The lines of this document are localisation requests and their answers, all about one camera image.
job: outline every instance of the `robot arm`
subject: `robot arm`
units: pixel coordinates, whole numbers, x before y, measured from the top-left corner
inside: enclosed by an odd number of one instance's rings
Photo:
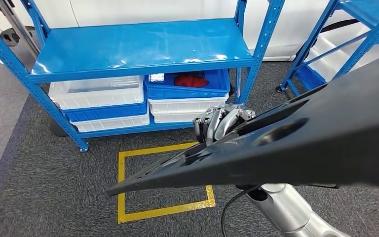
[[[379,185],[379,59],[253,116],[237,106],[210,109],[195,120],[200,144],[160,158],[108,194],[253,185],[248,198],[285,236],[347,237],[288,183]]]

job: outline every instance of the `carpet floor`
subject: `carpet floor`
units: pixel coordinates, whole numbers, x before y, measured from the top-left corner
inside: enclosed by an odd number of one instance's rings
[[[274,89],[290,63],[263,63],[249,98],[257,113],[287,100]],[[28,98],[0,163],[0,237],[219,237],[220,214],[237,193],[213,186],[216,207],[139,221],[117,223],[117,198],[105,189],[117,182],[118,152],[193,142],[192,129],[150,132],[89,140],[80,153],[70,138],[53,136],[49,115]],[[161,155],[126,159],[126,176]],[[331,190],[296,187],[326,221],[351,236],[379,237],[379,188]],[[206,200],[204,187],[144,191],[126,195],[126,213]],[[227,213],[235,237],[281,236],[246,198]]]

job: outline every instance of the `black cable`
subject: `black cable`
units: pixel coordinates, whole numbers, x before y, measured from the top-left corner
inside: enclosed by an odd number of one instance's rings
[[[247,194],[247,193],[249,193],[249,192],[251,192],[251,191],[253,191],[253,190],[257,189],[257,188],[259,188],[260,186],[261,186],[261,184],[256,185],[256,186],[254,186],[254,187],[252,187],[252,188],[250,188],[250,189],[247,189],[247,190],[241,191],[240,193],[238,193],[238,194],[236,194],[234,197],[232,197],[232,198],[230,199],[230,201],[226,204],[225,208],[223,209],[222,217],[221,217],[221,221],[220,221],[221,226],[222,226],[222,235],[223,235],[223,237],[227,237],[227,235],[226,235],[226,230],[225,230],[225,224],[226,224],[225,217],[226,217],[226,211],[227,211],[228,207],[229,207],[234,201],[236,201],[238,198],[240,198],[241,196],[243,196],[243,195],[245,195],[245,194]]]

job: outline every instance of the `blue metal shelf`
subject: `blue metal shelf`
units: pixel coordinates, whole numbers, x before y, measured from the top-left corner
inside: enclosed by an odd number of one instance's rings
[[[319,33],[322,31],[328,18],[334,13],[335,10],[342,9],[349,13],[351,16],[365,24],[370,30],[360,36],[355,37],[329,51],[315,57],[308,62],[304,62],[305,58],[313,47],[317,40]],[[379,0],[329,0],[328,5],[320,16],[317,24],[313,28],[309,38],[304,43],[301,51],[298,53],[296,60],[294,61],[289,73],[281,83],[281,90],[285,90],[287,86],[290,86],[295,94],[298,94],[295,85],[292,82],[294,76],[298,76],[302,84],[307,90],[311,90],[325,81],[321,76],[309,68],[307,65],[313,61],[322,58],[329,53],[339,50],[340,48],[347,46],[357,40],[363,39],[363,42],[358,46],[355,52],[345,62],[345,64],[339,69],[333,79],[338,78],[341,75],[348,73],[354,65],[361,59],[361,57],[367,53],[374,44],[379,44]]]
[[[51,30],[34,82],[247,67],[253,62],[233,18]]]
[[[189,128],[189,127],[194,127],[194,124],[192,122],[155,123],[153,116],[150,115],[149,125],[94,131],[94,132],[80,132],[78,136],[80,138],[92,138],[92,137],[124,135],[124,134],[139,133],[139,132],[172,130],[172,129]]]
[[[235,102],[245,103],[284,4],[269,0],[251,55],[242,35],[245,0],[238,0],[233,18],[63,29],[50,29],[34,0],[20,1],[37,31],[41,52],[29,73],[0,38],[0,60],[83,152],[88,150],[85,138],[186,128],[192,123],[154,123],[151,118],[147,126],[80,133],[40,83],[237,68]],[[242,67],[248,69],[243,86]]]

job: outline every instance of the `blue shelf post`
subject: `blue shelf post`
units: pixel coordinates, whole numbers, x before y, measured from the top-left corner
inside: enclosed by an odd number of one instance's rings
[[[37,33],[37,38],[40,42],[40,46],[43,47],[45,39],[50,33],[50,27],[47,25],[46,21],[44,20],[42,14],[38,10],[38,7],[34,1],[21,0],[21,3],[24,5],[25,9],[30,15],[34,24],[34,29],[36,30],[36,33]]]
[[[243,35],[243,25],[245,19],[245,9],[246,9],[247,0],[238,0],[236,6],[236,12],[234,13],[234,21],[239,27],[240,33]],[[240,98],[241,86],[242,86],[242,68],[236,68],[236,92],[235,92],[235,101],[238,101]]]
[[[41,106],[43,106],[44,109],[56,120],[56,122],[72,138],[72,140],[76,142],[76,144],[80,147],[80,150],[87,151],[88,143],[77,136],[78,132],[54,105],[40,85],[30,83],[28,81],[27,76],[29,75],[29,72],[25,69],[24,65],[18,60],[14,53],[8,48],[8,46],[5,45],[1,38],[0,60],[12,72],[12,74],[18,78],[21,84],[32,94]]]
[[[251,67],[248,67],[247,76],[243,84],[240,97],[236,100],[237,104],[245,103],[248,100],[256,75],[258,74],[259,67],[261,66],[262,60],[265,56],[265,51],[268,47],[269,40],[271,39],[278,17],[281,13],[283,4],[284,0],[269,0],[269,6],[265,15],[264,24],[262,25],[258,42],[253,54],[254,63]]]

